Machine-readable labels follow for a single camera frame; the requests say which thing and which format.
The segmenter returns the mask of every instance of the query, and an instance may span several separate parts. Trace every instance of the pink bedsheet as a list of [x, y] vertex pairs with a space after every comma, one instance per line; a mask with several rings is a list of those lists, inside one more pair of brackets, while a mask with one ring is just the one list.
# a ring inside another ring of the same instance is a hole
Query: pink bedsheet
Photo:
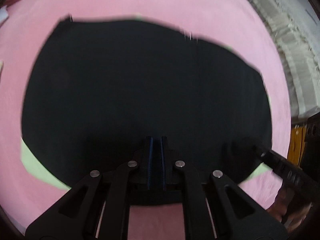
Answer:
[[[37, 53], [59, 19], [68, 14], [74, 20], [140, 14], [232, 47], [262, 73], [271, 101], [273, 149], [286, 156], [290, 140], [287, 85], [276, 47], [247, 0], [19, 0], [8, 12], [9, 19], [0, 28], [0, 59], [4, 61], [0, 81], [0, 204], [21, 231], [64, 194], [31, 176], [22, 165], [20, 118]], [[280, 185], [281, 181], [266, 172], [242, 188], [267, 208]], [[183, 236], [180, 205], [132, 208], [129, 239]]]

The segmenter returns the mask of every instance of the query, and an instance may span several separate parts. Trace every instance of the green cloth corner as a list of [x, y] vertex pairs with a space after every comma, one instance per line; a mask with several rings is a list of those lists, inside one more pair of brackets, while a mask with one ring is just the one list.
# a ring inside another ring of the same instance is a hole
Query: green cloth corner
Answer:
[[37, 179], [46, 182], [58, 189], [69, 190], [70, 187], [53, 176], [33, 155], [28, 146], [21, 138], [21, 161], [27, 172]]

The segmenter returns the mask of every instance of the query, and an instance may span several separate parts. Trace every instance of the light green fabric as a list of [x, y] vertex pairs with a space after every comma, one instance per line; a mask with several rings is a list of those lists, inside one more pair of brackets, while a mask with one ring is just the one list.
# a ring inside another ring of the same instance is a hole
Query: light green fabric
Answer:
[[[57, 187], [59, 189], [63, 190], [69, 190], [70, 187], [68, 187], [66, 184], [58, 180], [55, 176], [53, 176], [39, 161], [38, 159], [33, 155], [33, 153], [29, 150], [28, 146], [24, 143], [24, 141], [21, 138], [21, 161], [26, 168], [27, 172], [29, 172], [31, 175], [36, 177], [37, 179], [46, 182], [54, 187]], [[270, 170], [268, 166], [261, 163], [253, 173], [246, 179], [250, 180], [254, 177], [264, 173], [265, 171]]]

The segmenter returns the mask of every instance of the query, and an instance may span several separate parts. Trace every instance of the wooden cabinet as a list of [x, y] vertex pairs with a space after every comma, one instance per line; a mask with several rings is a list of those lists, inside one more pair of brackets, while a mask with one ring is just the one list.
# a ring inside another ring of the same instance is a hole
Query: wooden cabinet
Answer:
[[290, 145], [288, 151], [288, 160], [299, 165], [304, 150], [304, 138], [306, 135], [306, 127], [300, 126], [291, 129]]

